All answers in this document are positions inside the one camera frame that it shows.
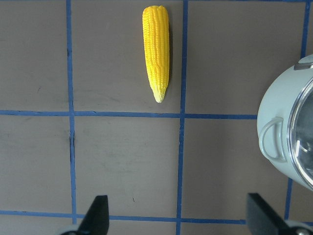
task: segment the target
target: floor tile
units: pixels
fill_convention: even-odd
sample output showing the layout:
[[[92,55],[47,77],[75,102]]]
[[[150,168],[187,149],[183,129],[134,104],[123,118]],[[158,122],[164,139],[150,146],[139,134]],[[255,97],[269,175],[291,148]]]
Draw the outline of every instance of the floor tile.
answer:
[[[67,117],[0,116],[0,210],[71,212]]]
[[[111,220],[108,235],[175,235],[176,223]]]
[[[313,221],[312,197],[312,191],[293,182],[289,219],[302,222]]]
[[[187,119],[182,215],[245,219],[246,194],[284,215],[288,179],[260,153],[255,120]]]
[[[181,235],[251,235],[246,225],[182,223]]]
[[[149,85],[142,36],[142,11],[156,4],[169,12],[173,41],[161,104]],[[73,1],[72,16],[75,110],[179,113],[181,1]]]
[[[77,210],[96,195],[111,215],[176,216],[179,119],[77,117]]]
[[[189,2],[186,112],[257,114],[270,84],[300,58],[304,8]]]
[[[0,28],[0,110],[68,110],[65,1],[0,1]]]
[[[71,223],[69,218],[0,215],[1,234],[6,235],[55,235]]]

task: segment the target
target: blue grid line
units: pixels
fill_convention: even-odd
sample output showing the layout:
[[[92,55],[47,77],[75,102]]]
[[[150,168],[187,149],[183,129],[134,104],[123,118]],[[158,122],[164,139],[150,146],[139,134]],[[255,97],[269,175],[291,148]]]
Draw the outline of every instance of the blue grid line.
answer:
[[[136,112],[98,112],[98,111],[75,111],[75,116],[95,117],[136,117],[136,118],[180,118],[180,114],[174,113],[136,113]]]
[[[41,116],[41,117],[62,116],[62,117],[66,117],[69,115],[69,112],[0,110],[0,115]]]
[[[70,152],[70,186],[72,197],[72,222],[77,223],[76,214],[76,180],[75,180],[75,152],[74,152],[74,95],[72,75],[72,24],[71,24],[71,0],[66,1],[67,8],[67,84],[68,84],[68,109],[69,109],[69,152]]]
[[[16,116],[40,116],[40,117],[67,117],[72,116],[71,112],[50,112],[50,111],[18,111],[0,110],[0,115]],[[176,114],[176,113],[140,113],[140,112],[104,112],[104,111],[74,111],[77,117],[135,117],[135,118],[190,118],[190,119],[257,119],[257,115],[250,114]]]
[[[311,8],[311,2],[310,1],[306,1],[305,12],[304,12],[304,20],[303,20],[303,31],[302,31],[301,58],[305,57],[306,50],[307,50],[309,19],[310,19],[310,8]]]
[[[84,214],[78,214],[77,218],[84,218]],[[123,220],[123,221],[150,221],[150,222],[176,222],[176,218],[170,217],[151,217],[151,216],[122,216],[110,215],[110,220]]]
[[[250,114],[185,114],[185,118],[251,120],[251,119],[257,119],[257,115],[250,115]]]
[[[286,194],[286,204],[285,204],[285,219],[289,219],[289,211],[290,211],[290,204],[291,204],[291,193],[292,193],[292,183],[293,180],[288,178],[288,187],[287,187],[287,194]]]
[[[182,52],[181,52],[181,91],[180,91],[180,127],[179,127],[179,156],[178,156],[178,186],[177,186],[177,222],[176,235],[180,235],[182,178],[183,178],[183,152],[185,133],[186,108],[186,76],[187,76],[187,35],[188,35],[188,0],[183,1],[182,16]]]
[[[181,222],[196,224],[246,224],[246,221],[244,219],[181,219]]]
[[[32,212],[32,211],[0,211],[3,215],[22,215],[22,216],[37,216],[37,217],[57,217],[57,218],[72,218],[70,213],[50,213],[50,212]]]

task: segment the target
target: pot rim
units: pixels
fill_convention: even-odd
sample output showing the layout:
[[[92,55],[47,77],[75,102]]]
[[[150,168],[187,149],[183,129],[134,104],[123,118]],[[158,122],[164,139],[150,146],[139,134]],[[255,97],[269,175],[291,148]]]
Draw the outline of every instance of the pot rim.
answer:
[[[311,189],[313,189],[313,176],[305,168],[303,168],[298,156],[296,156],[297,153],[294,152],[294,148],[292,145],[292,143],[296,142],[295,126],[299,117],[300,110],[302,109],[304,102],[311,92],[313,92],[313,77],[303,87],[292,106],[287,124],[287,146],[289,155],[291,156],[291,162],[296,169],[298,175],[307,183],[307,185]]]

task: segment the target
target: toy corn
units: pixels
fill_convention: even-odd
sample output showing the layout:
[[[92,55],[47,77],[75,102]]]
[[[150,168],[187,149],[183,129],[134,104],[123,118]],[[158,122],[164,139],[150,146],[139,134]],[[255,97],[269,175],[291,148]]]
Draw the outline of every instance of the toy corn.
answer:
[[[149,6],[142,13],[143,41],[150,87],[161,103],[169,81],[170,43],[168,13],[164,6]]]

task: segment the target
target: glass lid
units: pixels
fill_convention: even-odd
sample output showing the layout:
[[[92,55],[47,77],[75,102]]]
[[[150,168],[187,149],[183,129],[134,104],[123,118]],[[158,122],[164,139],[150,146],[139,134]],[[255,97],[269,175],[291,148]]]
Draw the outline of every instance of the glass lid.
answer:
[[[288,123],[288,147],[299,175],[313,188],[313,79],[293,105]]]

